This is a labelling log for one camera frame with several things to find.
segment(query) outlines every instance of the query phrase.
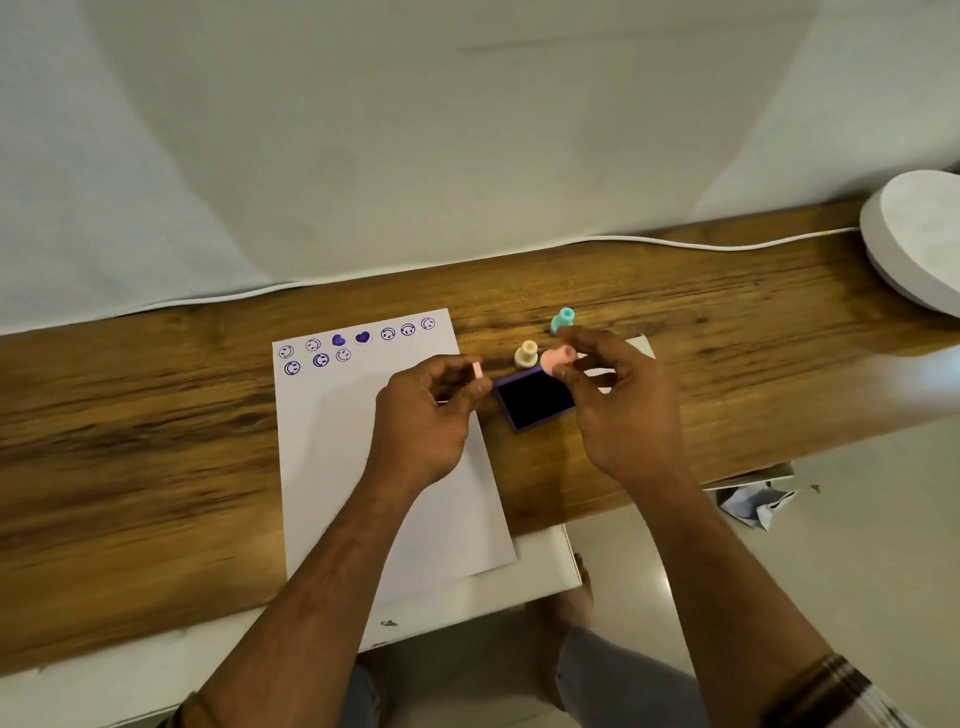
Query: wrist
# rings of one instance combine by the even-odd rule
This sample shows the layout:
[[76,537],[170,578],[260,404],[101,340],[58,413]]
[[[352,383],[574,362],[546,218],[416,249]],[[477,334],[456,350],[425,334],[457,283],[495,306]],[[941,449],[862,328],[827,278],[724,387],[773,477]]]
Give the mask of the wrist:
[[699,497],[703,489],[686,466],[656,468],[620,483],[636,507],[643,513],[651,509],[682,507],[691,496]]
[[368,467],[357,481],[356,489],[376,494],[399,504],[413,505],[423,487],[408,473],[397,469]]

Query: left hand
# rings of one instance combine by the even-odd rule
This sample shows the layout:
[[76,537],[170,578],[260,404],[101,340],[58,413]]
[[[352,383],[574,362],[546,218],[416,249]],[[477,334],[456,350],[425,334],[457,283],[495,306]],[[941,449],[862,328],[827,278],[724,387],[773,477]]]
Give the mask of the left hand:
[[[390,377],[376,396],[365,478],[399,482],[416,497],[457,466],[470,413],[493,387],[485,376],[473,378],[475,361],[480,357],[431,356]],[[448,402],[438,405],[444,393]]]

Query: wood grain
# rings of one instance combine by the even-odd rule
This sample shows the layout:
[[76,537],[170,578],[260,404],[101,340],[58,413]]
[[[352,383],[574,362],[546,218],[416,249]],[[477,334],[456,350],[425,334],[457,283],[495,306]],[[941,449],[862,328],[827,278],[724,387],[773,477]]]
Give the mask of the wood grain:
[[[856,223],[860,202],[666,231]],[[960,323],[889,290],[856,234],[754,253],[589,243],[0,339],[0,672],[268,601],[284,581],[271,342],[447,306],[512,370],[550,317],[645,333],[706,482],[960,411]],[[573,417],[481,422],[515,534],[626,502]]]

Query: finger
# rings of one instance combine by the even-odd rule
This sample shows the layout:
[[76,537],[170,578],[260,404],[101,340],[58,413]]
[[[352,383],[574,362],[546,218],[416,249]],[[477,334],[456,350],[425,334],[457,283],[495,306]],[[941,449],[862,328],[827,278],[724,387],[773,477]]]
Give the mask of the finger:
[[594,387],[613,387],[620,377],[615,372],[604,372],[602,375],[588,376],[587,379]]
[[407,372],[415,376],[421,385],[430,389],[445,377],[452,376],[455,381],[464,370],[473,366],[474,361],[482,360],[483,358],[476,354],[436,354],[411,367]]
[[557,329],[557,335],[578,352],[595,355],[600,366],[616,369],[619,374],[625,374],[636,363],[636,358],[643,356],[610,331],[601,331],[597,328],[560,327]]
[[573,401],[578,407],[590,406],[603,399],[600,390],[590,380],[590,377],[575,369],[570,364],[558,364],[553,368],[553,376],[559,379],[570,390]]
[[470,384],[465,384],[460,390],[450,398],[444,410],[455,417],[466,417],[470,412],[477,408],[477,404],[493,388],[493,382],[489,377],[484,376],[475,379]]
[[441,397],[449,400],[464,384],[472,382],[475,379],[476,374],[470,367],[466,367],[465,369],[451,369],[444,372],[439,379],[433,381],[430,385],[430,394],[433,395],[435,400]]
[[610,368],[610,365],[600,361],[600,357],[595,353],[589,353],[586,356],[581,356],[579,359],[573,362],[573,366],[576,369],[579,369],[581,372],[589,372],[591,369]]

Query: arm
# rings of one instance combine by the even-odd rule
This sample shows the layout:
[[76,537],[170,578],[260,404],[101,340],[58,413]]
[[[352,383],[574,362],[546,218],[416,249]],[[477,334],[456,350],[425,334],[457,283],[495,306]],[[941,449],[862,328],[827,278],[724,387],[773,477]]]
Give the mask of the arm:
[[[456,386],[477,360],[434,356],[392,376],[377,396],[370,456],[352,495],[200,691],[224,728],[336,725],[396,533],[420,492],[460,461],[469,414],[490,392],[487,378]],[[435,396],[450,387],[449,404],[438,406]],[[189,714],[183,723],[190,728]]]
[[[559,334],[588,353],[555,371],[576,400],[590,460],[623,485],[650,528],[713,724],[758,724],[832,650],[693,478],[676,392],[659,362],[606,331]],[[613,381],[583,374],[596,367],[615,368]],[[613,389],[602,395],[598,383]]]

